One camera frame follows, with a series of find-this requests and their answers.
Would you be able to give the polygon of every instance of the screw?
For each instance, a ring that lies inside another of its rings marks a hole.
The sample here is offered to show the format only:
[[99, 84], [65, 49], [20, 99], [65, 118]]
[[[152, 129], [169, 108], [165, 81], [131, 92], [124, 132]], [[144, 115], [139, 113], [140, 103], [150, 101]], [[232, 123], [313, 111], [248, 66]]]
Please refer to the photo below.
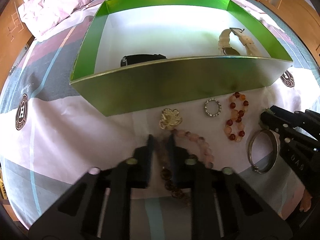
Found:
[[136, 165], [138, 163], [138, 160], [135, 158], [129, 158], [125, 161], [128, 165]]
[[233, 170], [230, 167], [226, 167], [226, 168], [222, 169], [222, 173], [225, 175], [231, 175], [231, 174], [233, 174]]
[[196, 159], [186, 159], [186, 160], [184, 161], [184, 163], [185, 163], [186, 165], [195, 165], [195, 164], [197, 163], [197, 160], [196, 160]]
[[89, 174], [91, 175], [97, 175], [100, 173], [100, 169], [97, 168], [97, 167], [91, 167], [89, 170], [88, 170]]

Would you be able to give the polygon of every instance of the bedsheet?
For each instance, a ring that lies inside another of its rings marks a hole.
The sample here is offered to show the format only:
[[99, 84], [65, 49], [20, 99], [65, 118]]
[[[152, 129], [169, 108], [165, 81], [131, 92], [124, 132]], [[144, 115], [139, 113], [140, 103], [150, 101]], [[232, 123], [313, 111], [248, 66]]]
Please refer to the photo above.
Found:
[[[35, 40], [1, 93], [0, 162], [4, 184], [17, 217], [27, 228], [89, 167], [114, 167], [131, 156], [136, 147], [145, 145], [149, 133], [159, 141], [168, 136], [158, 127], [165, 106], [104, 117], [69, 85], [85, 32], [103, 1], [94, 0], [47, 32], [42, 40]], [[289, 71], [295, 87], [287, 87], [279, 79], [270, 87], [243, 92], [250, 101], [246, 138], [259, 129], [260, 112], [273, 104], [289, 111], [319, 112], [319, 72], [308, 51], [267, 8], [253, 0], [233, 1], [260, 20], [294, 60]], [[15, 115], [24, 93], [29, 98], [28, 117], [23, 129], [17, 131]], [[224, 109], [228, 97], [217, 97]], [[287, 217], [304, 190], [296, 175], [281, 158], [267, 174], [253, 173], [246, 158], [248, 141], [230, 144], [221, 136], [228, 111], [208, 122], [203, 115], [204, 102], [202, 99], [167, 107], [180, 111], [184, 119], [181, 129], [204, 136], [214, 148], [215, 169], [233, 167], [276, 212]], [[178, 140], [177, 145], [198, 154], [188, 142]], [[262, 143], [261, 148], [268, 146]], [[257, 154], [259, 165], [268, 159], [264, 152]], [[170, 197], [160, 170], [153, 158], [150, 187], [132, 194], [132, 239], [190, 237], [190, 209]]]

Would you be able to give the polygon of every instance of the rhinestone ring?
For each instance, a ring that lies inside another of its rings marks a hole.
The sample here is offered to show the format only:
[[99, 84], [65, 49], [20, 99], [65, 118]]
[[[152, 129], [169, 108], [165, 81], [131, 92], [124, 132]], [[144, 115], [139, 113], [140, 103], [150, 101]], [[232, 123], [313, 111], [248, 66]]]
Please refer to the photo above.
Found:
[[[207, 106], [208, 106], [208, 103], [209, 103], [210, 101], [214, 101], [214, 102], [216, 102], [217, 105], [218, 105], [218, 112], [215, 113], [215, 114], [211, 114], [211, 113], [208, 112]], [[220, 104], [220, 102], [219, 102], [218, 100], [215, 100], [214, 98], [210, 98], [210, 99], [208, 99], [208, 100], [205, 102], [205, 104], [204, 104], [204, 111], [205, 111], [205, 113], [206, 113], [208, 116], [210, 116], [210, 117], [216, 117], [217, 115], [219, 115], [219, 114], [221, 113], [221, 104]]]

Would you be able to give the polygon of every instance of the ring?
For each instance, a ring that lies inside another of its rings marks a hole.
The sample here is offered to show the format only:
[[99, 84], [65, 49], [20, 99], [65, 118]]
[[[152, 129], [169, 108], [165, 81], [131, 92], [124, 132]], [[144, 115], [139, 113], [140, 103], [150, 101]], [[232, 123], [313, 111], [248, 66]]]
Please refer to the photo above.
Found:
[[[208, 109], [207, 109], [208, 103], [209, 103], [210, 101], [214, 101], [214, 102], [216, 102], [217, 105], [218, 105], [218, 112], [215, 113], [215, 114], [209, 113], [209, 111], [208, 111]], [[215, 100], [214, 98], [210, 98], [210, 99], [208, 99], [208, 100], [205, 102], [205, 104], [204, 104], [204, 111], [205, 111], [205, 113], [206, 113], [208, 116], [210, 116], [210, 117], [216, 117], [217, 115], [219, 115], [219, 114], [221, 113], [221, 104], [220, 104], [220, 102], [219, 102], [218, 100]]]
[[[252, 161], [252, 145], [253, 145], [253, 142], [256, 139], [256, 137], [262, 132], [265, 133], [266, 135], [268, 135], [269, 139], [271, 140], [272, 157], [271, 157], [270, 162], [267, 164], [267, 166], [265, 168], [263, 168], [262, 170], [260, 170], [259, 167], [257, 165], [255, 165]], [[271, 132], [270, 130], [260, 130], [253, 135], [253, 137], [251, 138], [249, 145], [248, 145], [248, 159], [249, 159], [249, 163], [251, 164], [252, 170], [254, 172], [259, 173], [259, 174], [264, 174], [264, 173], [270, 171], [271, 168], [276, 163], [277, 156], [278, 156], [278, 143], [277, 143], [276, 136], [274, 135], [273, 132]]]

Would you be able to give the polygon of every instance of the wooden furniture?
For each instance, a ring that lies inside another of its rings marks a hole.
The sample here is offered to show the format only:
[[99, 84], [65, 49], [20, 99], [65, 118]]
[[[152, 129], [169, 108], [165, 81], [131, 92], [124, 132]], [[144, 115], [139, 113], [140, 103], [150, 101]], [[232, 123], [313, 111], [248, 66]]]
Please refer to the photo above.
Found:
[[305, 0], [258, 0], [278, 15], [304, 42], [320, 65], [320, 17]]
[[0, 91], [13, 63], [32, 36], [17, 11], [22, 3], [23, 0], [10, 0], [0, 15]]

